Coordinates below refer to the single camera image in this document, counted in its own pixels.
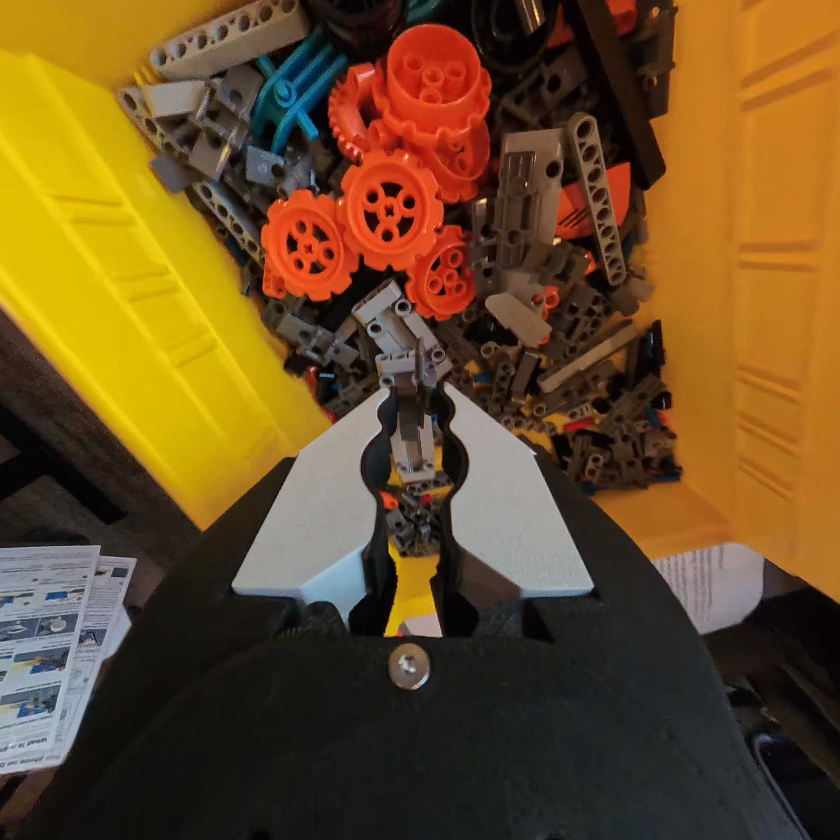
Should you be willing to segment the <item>small orange gear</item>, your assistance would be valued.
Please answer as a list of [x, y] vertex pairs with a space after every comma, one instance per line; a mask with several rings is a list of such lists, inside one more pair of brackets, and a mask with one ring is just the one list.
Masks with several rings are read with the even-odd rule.
[[362, 162], [371, 148], [371, 122], [377, 118], [373, 99], [375, 66], [370, 62], [350, 66], [332, 87], [328, 118], [332, 136], [342, 155], [353, 164]]

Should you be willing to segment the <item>illustrated printed leaflet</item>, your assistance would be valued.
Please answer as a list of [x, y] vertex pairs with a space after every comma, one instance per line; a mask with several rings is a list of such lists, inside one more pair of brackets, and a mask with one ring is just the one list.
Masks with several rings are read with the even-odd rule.
[[1, 549], [1, 775], [63, 763], [128, 629], [137, 560], [98, 545]]

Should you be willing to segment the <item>printed paper sheet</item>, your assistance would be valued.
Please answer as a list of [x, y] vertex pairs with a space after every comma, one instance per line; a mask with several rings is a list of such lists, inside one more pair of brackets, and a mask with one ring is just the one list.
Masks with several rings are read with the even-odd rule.
[[699, 635], [741, 624], [763, 598], [764, 557], [735, 542], [653, 562]]

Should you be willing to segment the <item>pile of building brick pieces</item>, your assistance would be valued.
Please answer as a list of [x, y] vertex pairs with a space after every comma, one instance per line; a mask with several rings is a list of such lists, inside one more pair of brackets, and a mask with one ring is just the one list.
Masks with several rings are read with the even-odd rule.
[[332, 136], [329, 96], [313, 141], [294, 132], [275, 155], [250, 133], [266, 82], [257, 59], [278, 67], [320, 27], [309, 7], [254, 2], [177, 35], [150, 54], [153, 75], [118, 88], [117, 99], [155, 148], [159, 182], [215, 226], [242, 270], [242, 293], [259, 301], [289, 350], [286, 367], [306, 378], [329, 419], [380, 387], [379, 354], [422, 338], [445, 353], [439, 382], [514, 434], [550, 438], [552, 448], [519, 439], [558, 459], [584, 491], [678, 481], [661, 322], [642, 331], [631, 320], [653, 286], [632, 261], [647, 238], [647, 183], [636, 174], [637, 142], [620, 137], [626, 110], [614, 113], [610, 101], [617, 75], [594, 75], [562, 2], [469, 2], [464, 11], [408, 2], [400, 32], [457, 30], [491, 78], [490, 161], [478, 193], [443, 203], [442, 227], [467, 236], [476, 298], [444, 321], [408, 300], [410, 269], [377, 270], [361, 257], [350, 288], [327, 301], [263, 291], [270, 205], [301, 189], [338, 203], [345, 172], [359, 165]]

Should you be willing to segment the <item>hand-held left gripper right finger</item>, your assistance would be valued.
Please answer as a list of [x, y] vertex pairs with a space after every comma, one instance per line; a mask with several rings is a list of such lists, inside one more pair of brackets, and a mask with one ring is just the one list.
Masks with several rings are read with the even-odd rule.
[[431, 580], [445, 636], [473, 634], [499, 604], [595, 591], [535, 452], [451, 384], [436, 393], [453, 480]]

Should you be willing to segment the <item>yellow plastic bin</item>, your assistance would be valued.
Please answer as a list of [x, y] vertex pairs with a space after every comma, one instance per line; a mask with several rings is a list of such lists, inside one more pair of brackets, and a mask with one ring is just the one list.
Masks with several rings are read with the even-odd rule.
[[[677, 2], [644, 249], [680, 482], [600, 494], [652, 559], [744, 543], [838, 599], [838, 24]], [[246, 2], [2, 2], [2, 306], [199, 528], [326, 426], [114, 90]]]

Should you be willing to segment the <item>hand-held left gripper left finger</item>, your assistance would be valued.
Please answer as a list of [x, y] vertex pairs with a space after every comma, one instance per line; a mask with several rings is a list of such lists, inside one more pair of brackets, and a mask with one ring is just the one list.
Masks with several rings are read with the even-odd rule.
[[383, 636], [396, 594], [382, 491], [392, 474], [394, 388], [381, 388], [302, 449], [232, 587], [331, 604], [357, 635]]

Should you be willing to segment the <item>black small tyre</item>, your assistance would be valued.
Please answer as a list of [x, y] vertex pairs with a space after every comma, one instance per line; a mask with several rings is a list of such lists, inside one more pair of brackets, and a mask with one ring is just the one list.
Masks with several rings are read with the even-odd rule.
[[407, 1], [308, 1], [329, 41], [352, 63], [376, 61], [406, 25]]

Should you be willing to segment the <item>orange toothed wheel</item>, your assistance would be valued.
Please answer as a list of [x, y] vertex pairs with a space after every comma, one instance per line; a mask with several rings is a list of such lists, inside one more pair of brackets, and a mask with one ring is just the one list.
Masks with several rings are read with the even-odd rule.
[[350, 288], [360, 256], [346, 245], [338, 204], [330, 196], [296, 190], [270, 205], [260, 241], [263, 291], [327, 301]]
[[444, 321], [466, 310], [476, 298], [476, 281], [463, 229], [442, 227], [431, 251], [406, 276], [406, 296], [423, 318]]
[[342, 179], [337, 215], [347, 246], [375, 270], [409, 270], [444, 222], [433, 173], [405, 150], [372, 150]]
[[455, 140], [443, 139], [423, 147], [418, 155], [432, 172], [440, 200], [447, 205], [476, 197], [479, 182], [490, 161], [490, 132], [482, 120], [474, 129]]
[[490, 91], [476, 48], [443, 24], [408, 28], [374, 67], [374, 106], [385, 125], [423, 147], [460, 140], [483, 123]]

